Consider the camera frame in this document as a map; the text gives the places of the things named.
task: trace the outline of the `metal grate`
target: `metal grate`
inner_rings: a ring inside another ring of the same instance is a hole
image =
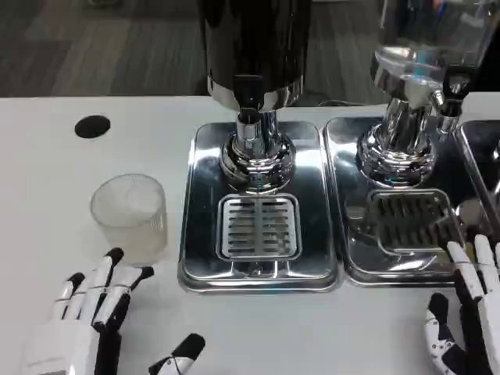
[[[298,252],[298,203],[290,195],[229,195],[219,204],[220,250],[231,260],[282,259]]]
[[[370,226],[387,252],[443,252],[441,244],[462,242],[443,191],[374,191],[369,204]]]

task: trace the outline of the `gray carpet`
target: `gray carpet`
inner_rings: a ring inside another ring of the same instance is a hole
[[[306,105],[387,101],[369,75],[377,14],[376,0],[313,5]],[[0,96],[206,94],[197,17],[195,0],[2,0]]]

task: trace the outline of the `robot finger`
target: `robot finger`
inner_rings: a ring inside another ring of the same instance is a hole
[[[491,250],[489,240],[483,234],[478,234],[474,239],[474,245],[478,267],[483,274],[486,293],[500,290],[498,270],[493,259],[493,251]]]
[[[186,375],[204,347],[202,336],[190,334],[170,356],[149,367],[149,375]]]
[[[456,343],[448,328],[448,299],[435,293],[427,308],[425,337],[434,365],[444,375],[466,375],[467,354]]]
[[[484,296],[484,290],[480,279],[477,276],[474,265],[470,262],[465,250],[457,243],[450,241],[447,245],[448,253],[456,265],[457,270],[462,274],[467,291],[471,299]]]
[[[88,324],[92,323],[94,316],[97,314],[106,297],[106,288],[113,278],[113,270],[122,258],[123,250],[121,248],[113,248],[99,263],[81,306],[80,320]]]
[[[64,320],[77,320],[80,316],[81,306],[85,300],[85,294],[88,288],[91,286],[92,280],[94,280],[95,270],[92,271],[85,279],[82,281],[77,291],[74,292],[70,299],[66,313],[64,314]]]
[[[103,332],[110,324],[115,329],[119,328],[116,325],[121,325],[123,319],[125,319],[124,314],[127,313],[130,293],[141,281],[155,274],[152,267],[133,268],[125,266],[117,271],[109,292],[93,321],[93,327],[99,332]]]
[[[50,312],[50,320],[61,320],[64,317],[64,313],[73,293],[78,289],[84,278],[85,275],[78,272],[66,280],[62,286],[62,290],[59,292],[58,298],[54,301],[54,305]]]

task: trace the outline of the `drink dispenser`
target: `drink dispenser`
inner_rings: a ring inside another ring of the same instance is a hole
[[[178,268],[187,289],[325,291],[338,281],[320,135],[277,115],[304,86],[311,5],[198,0],[209,93],[235,120],[207,123],[191,144]]]
[[[426,129],[454,129],[497,24],[496,2],[387,0],[373,82],[391,96],[385,117],[359,142],[362,170],[384,186],[415,186],[437,149]]]

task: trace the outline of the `round hole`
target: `round hole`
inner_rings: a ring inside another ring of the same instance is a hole
[[[93,115],[84,117],[75,126],[75,133],[80,138],[92,139],[101,137],[109,130],[111,122],[107,117]]]

